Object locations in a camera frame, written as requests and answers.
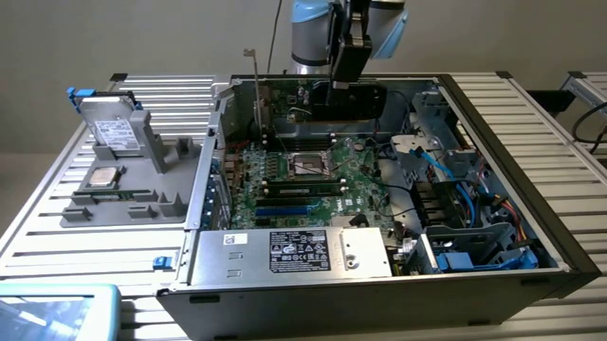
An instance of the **blue plastic clip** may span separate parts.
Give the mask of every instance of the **blue plastic clip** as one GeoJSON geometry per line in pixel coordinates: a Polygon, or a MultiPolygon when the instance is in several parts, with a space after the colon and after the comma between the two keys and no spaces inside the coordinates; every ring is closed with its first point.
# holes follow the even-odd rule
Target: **blue plastic clip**
{"type": "Polygon", "coordinates": [[[68,87],[67,89],[67,99],[70,100],[70,103],[72,103],[74,108],[76,109],[76,112],[80,114],[80,107],[76,104],[76,97],[91,97],[95,95],[98,92],[95,89],[80,89],[78,90],[76,93],[76,88],[68,87]]]}
{"type": "Polygon", "coordinates": [[[80,113],[80,108],[78,107],[78,104],[76,104],[76,95],[74,94],[74,91],[76,89],[74,87],[68,87],[67,89],[67,99],[70,100],[70,103],[72,103],[74,105],[74,108],[76,109],[76,112],[80,113]]]}
{"type": "Polygon", "coordinates": [[[154,270],[170,270],[170,269],[172,269],[171,263],[172,263],[172,257],[167,257],[167,256],[156,257],[154,259],[152,269],[154,270]]]}

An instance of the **cpu processor chip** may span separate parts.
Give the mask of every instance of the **cpu processor chip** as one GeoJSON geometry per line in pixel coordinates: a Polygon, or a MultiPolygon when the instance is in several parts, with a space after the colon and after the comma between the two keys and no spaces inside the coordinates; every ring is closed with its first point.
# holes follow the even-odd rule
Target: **cpu processor chip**
{"type": "Polygon", "coordinates": [[[328,153],[292,153],[288,155],[290,176],[296,175],[330,175],[328,153]]]}
{"type": "Polygon", "coordinates": [[[118,167],[102,167],[94,170],[88,185],[91,187],[107,187],[116,181],[119,175],[118,167]]]}

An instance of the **power supply label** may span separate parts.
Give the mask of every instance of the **power supply label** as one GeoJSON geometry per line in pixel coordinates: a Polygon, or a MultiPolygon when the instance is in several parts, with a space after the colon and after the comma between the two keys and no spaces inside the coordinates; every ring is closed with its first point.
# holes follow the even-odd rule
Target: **power supply label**
{"type": "Polygon", "coordinates": [[[95,121],[98,131],[108,147],[115,151],[138,151],[140,144],[136,140],[134,129],[127,120],[95,121]]]}
{"type": "Polygon", "coordinates": [[[330,271],[327,232],[270,232],[270,270],[283,272],[330,271]]]}

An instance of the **metal rail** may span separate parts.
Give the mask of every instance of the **metal rail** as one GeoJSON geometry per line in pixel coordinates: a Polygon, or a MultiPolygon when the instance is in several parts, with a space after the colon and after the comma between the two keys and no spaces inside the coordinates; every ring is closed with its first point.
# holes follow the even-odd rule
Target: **metal rail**
{"type": "MultiPolygon", "coordinates": [[[[512,80],[494,73],[452,74],[507,150],[548,200],[599,268],[607,273],[607,186],[587,152],[512,80]]],[[[212,76],[130,76],[168,139],[206,135],[212,76]]],[[[152,296],[172,271],[152,271],[154,257],[183,246],[183,224],[63,229],[59,213],[94,160],[92,136],[80,126],[12,228],[0,239],[0,279],[14,282],[108,282],[123,294],[122,340],[187,340],[152,296]]],[[[544,300],[499,326],[388,332],[307,340],[606,340],[607,277],[563,300],[544,300]]]]}
{"type": "MultiPolygon", "coordinates": [[[[588,108],[594,108],[607,102],[607,72],[571,72],[560,89],[571,91],[588,108]]],[[[607,109],[600,112],[607,118],[607,109]]],[[[579,145],[587,150],[592,148],[592,144],[579,145]]],[[[598,160],[607,161],[607,143],[599,144],[594,156],[598,160]]]]}

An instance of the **white wall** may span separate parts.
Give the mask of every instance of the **white wall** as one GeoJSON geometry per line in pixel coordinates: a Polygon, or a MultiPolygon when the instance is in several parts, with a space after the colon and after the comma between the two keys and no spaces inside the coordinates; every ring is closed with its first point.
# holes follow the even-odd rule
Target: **white wall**
{"type": "MultiPolygon", "coordinates": [[[[115,72],[251,73],[266,68],[278,0],[1,0],[0,151],[63,147],[79,117],[68,86],[103,87],[115,72]]],[[[528,87],[556,87],[567,70],[607,70],[603,0],[408,0],[395,57],[367,70],[508,70],[528,87]]],[[[290,66],[291,0],[272,71],[290,66]]]]}

